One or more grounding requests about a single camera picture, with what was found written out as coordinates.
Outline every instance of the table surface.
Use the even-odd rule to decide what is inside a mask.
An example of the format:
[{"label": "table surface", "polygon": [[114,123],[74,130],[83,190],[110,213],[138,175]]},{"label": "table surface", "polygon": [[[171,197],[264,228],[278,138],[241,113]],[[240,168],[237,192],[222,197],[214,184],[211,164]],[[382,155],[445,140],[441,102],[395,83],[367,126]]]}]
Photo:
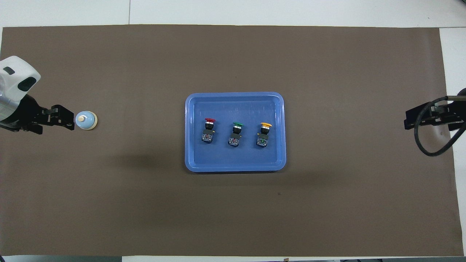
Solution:
[{"label": "table surface", "polygon": [[[226,1],[226,0],[102,0],[0,2],[0,30],[16,26],[110,24],[224,24],[351,27],[439,27],[446,91],[464,87],[466,66],[466,4],[449,1]],[[453,146],[461,224],[466,223],[466,138]],[[466,234],[463,232],[463,245]],[[215,261],[266,261],[283,257],[215,257]],[[158,261],[185,257],[125,257],[125,261]],[[205,260],[191,257],[190,261]],[[311,257],[296,259],[315,259]]]}]

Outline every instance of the black cable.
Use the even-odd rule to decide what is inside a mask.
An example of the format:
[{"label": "black cable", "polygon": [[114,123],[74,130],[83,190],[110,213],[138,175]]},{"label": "black cable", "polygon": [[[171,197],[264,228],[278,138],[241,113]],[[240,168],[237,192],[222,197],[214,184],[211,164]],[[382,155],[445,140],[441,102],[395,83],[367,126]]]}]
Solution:
[{"label": "black cable", "polygon": [[456,132],[456,134],[444,145],[442,148],[440,148],[436,152],[429,152],[427,151],[421,144],[421,141],[419,140],[419,125],[421,124],[421,118],[425,114],[425,112],[432,107],[435,103],[438,103],[440,101],[454,101],[455,99],[449,99],[448,96],[445,97],[440,97],[435,99],[434,101],[428,102],[425,107],[419,112],[418,117],[416,118],[416,122],[414,122],[414,140],[416,141],[416,145],[418,145],[419,150],[424,153],[425,155],[429,157],[436,157],[441,154],[443,154],[445,151],[447,151],[453,143],[458,140],[458,138],[466,131],[466,122],[460,127],[460,129]]}]

